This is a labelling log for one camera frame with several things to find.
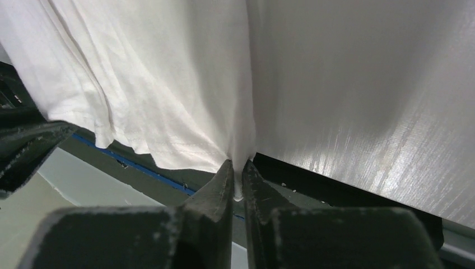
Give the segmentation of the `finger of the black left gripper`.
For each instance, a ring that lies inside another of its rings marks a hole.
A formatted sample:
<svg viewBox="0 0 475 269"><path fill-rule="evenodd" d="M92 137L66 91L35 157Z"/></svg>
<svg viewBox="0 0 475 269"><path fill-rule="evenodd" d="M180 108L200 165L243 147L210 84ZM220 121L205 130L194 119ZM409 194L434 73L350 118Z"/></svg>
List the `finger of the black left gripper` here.
<svg viewBox="0 0 475 269"><path fill-rule="evenodd" d="M75 132L75 125L48 122L34 108L1 109L1 199L27 184L58 145Z"/></svg>

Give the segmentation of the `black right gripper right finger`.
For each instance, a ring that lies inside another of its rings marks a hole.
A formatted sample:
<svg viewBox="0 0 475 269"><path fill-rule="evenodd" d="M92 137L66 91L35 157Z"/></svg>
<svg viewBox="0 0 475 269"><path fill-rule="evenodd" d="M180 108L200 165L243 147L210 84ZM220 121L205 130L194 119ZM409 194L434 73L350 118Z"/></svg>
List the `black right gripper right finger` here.
<svg viewBox="0 0 475 269"><path fill-rule="evenodd" d="M441 268L423 224L400 207L303 209L248 161L242 173L250 268Z"/></svg>

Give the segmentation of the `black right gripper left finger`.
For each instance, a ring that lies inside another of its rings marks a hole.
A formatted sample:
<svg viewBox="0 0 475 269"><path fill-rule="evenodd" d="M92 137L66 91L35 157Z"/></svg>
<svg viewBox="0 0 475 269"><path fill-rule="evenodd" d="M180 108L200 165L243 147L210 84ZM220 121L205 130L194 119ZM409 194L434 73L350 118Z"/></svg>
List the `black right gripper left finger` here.
<svg viewBox="0 0 475 269"><path fill-rule="evenodd" d="M69 207L39 225L19 268L230 268L234 171L226 160L179 206Z"/></svg>

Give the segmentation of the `white t shirt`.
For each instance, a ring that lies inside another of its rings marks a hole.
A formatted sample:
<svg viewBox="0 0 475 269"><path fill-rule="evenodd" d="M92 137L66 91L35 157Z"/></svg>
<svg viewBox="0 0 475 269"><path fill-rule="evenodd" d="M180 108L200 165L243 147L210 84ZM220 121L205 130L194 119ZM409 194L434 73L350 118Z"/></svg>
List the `white t shirt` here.
<svg viewBox="0 0 475 269"><path fill-rule="evenodd" d="M36 107L164 169L254 157L245 1L2 1L1 45Z"/></svg>

